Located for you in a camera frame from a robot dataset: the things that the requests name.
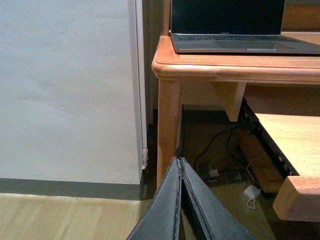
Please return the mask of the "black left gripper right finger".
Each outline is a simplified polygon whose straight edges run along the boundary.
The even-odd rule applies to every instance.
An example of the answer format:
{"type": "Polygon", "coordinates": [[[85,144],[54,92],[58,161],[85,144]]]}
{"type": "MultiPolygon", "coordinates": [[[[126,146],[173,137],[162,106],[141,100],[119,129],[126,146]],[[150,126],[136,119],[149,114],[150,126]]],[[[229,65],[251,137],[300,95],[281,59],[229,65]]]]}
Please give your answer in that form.
{"type": "Polygon", "coordinates": [[[255,240],[182,158],[182,209],[197,240],[255,240]]]}

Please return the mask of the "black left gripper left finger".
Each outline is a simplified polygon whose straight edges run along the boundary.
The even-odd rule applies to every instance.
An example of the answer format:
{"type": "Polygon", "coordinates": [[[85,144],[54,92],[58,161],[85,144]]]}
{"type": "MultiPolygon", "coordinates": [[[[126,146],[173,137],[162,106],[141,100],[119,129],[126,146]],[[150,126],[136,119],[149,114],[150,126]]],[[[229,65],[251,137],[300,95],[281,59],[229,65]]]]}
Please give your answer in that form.
{"type": "Polygon", "coordinates": [[[178,240],[180,235],[182,167],[174,157],[146,213],[128,240],[178,240]]]}

